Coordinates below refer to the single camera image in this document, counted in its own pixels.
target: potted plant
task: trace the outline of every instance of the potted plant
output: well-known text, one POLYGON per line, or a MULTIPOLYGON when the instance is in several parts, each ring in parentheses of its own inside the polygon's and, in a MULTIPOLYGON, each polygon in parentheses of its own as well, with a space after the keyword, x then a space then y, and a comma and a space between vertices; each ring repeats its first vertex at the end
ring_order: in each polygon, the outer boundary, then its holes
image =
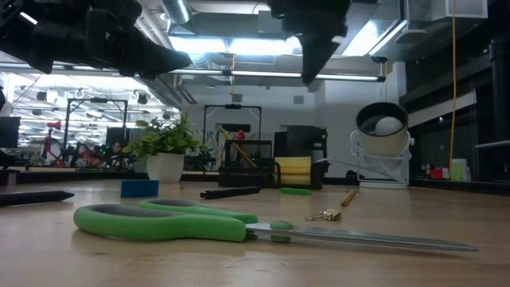
POLYGON ((203 149, 193 137, 193 124, 188 120, 188 113, 174 125, 164 124, 158 118, 150 123, 137 120, 136 126, 144 128, 146 134, 140 141, 129 143, 123 152, 133 153, 135 157, 147 163, 150 179, 161 183, 178 183, 184 168, 184 155, 203 149))

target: blue eraser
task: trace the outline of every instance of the blue eraser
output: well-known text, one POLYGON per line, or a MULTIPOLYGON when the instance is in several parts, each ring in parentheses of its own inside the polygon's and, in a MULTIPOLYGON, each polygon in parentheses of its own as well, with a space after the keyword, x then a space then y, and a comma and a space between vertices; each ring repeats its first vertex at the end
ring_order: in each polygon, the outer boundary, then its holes
POLYGON ((159 180, 123 180, 120 188, 122 199, 137 197, 157 197, 159 180))

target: green scissors handle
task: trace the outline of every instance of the green scissors handle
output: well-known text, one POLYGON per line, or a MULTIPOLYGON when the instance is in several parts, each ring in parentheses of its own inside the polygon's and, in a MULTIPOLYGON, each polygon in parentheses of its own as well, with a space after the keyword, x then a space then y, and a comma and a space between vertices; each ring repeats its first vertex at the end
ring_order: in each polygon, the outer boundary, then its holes
POLYGON ((170 240, 201 238, 242 242, 246 225, 227 216, 144 210, 120 204, 83 206, 74 223, 80 229, 110 238, 170 240))
POLYGON ((138 207, 149 210, 165 210, 187 212, 191 214, 228 216, 231 218, 239 219, 244 223, 258 223, 258 217, 255 214, 209 208, 196 202, 184 199, 148 199, 140 202, 138 207))

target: desk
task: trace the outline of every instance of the desk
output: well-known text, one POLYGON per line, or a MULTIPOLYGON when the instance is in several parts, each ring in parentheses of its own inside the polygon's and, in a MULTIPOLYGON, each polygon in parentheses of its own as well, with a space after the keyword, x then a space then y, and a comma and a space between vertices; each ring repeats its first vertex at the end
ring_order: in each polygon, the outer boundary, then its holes
MULTIPOLYGON (((215 183, 162 185, 161 197, 199 200, 215 183)), ((0 286, 505 286, 510 275, 510 198, 460 191, 362 191, 342 222, 303 217, 338 208, 351 187, 325 187, 312 197, 263 190, 203 201, 259 214, 262 222, 437 238, 479 253, 404 250, 334 242, 206 240, 123 242, 78 230, 74 210, 120 202, 120 180, 19 185, 18 191, 64 190, 66 202, 0 209, 0 286)), ((136 204, 137 199, 122 203, 136 204)))

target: scissors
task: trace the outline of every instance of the scissors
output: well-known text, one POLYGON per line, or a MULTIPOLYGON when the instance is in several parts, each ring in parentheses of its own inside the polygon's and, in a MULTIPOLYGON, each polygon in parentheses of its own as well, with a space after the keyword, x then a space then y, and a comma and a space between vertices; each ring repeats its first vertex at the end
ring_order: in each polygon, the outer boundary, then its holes
POLYGON ((148 199, 138 206, 83 206, 76 210, 74 223, 92 234, 131 240, 201 238, 243 242, 248 233, 255 233, 270 235, 275 242, 307 238, 429 250, 478 251, 466 244, 436 239, 299 227, 282 221, 260 223, 255 214, 209 208, 182 199, 148 199))

